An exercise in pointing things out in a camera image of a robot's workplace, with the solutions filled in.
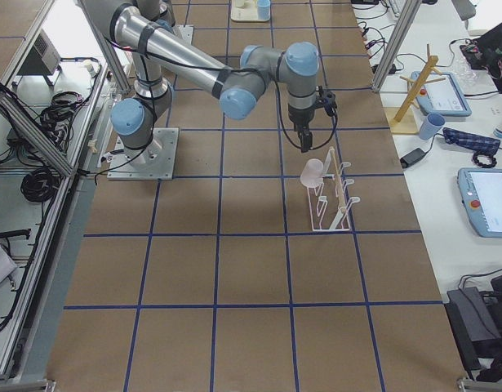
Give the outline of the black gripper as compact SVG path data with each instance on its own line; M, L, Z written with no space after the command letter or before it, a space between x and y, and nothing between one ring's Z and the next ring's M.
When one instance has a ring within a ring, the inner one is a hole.
M313 134L309 130L309 124L314 118L315 108L313 106L299 109L288 105L288 116L300 142L300 151L308 152L313 147Z

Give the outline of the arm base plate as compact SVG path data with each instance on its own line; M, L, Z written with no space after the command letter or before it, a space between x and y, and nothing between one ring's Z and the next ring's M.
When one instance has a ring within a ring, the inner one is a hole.
M174 34L188 44L191 44L193 41L193 31L194 27L191 24L176 24L173 27Z
M121 149L111 159L113 170L107 172L110 180L171 180L174 174L175 156L180 129L156 127L153 141L145 151L130 162L138 152L125 150L121 138L116 139L115 149Z

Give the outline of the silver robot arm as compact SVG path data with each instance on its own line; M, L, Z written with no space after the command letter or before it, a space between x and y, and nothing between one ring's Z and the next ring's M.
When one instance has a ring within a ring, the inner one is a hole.
M234 69L165 29L158 1L83 1L81 6L105 39L141 58L137 72L147 87L153 83L149 65L155 64L209 92L227 117L242 120L271 82L285 84L299 149L303 153L312 149L309 124L318 106L319 59L311 42L295 42L285 51L250 45Z

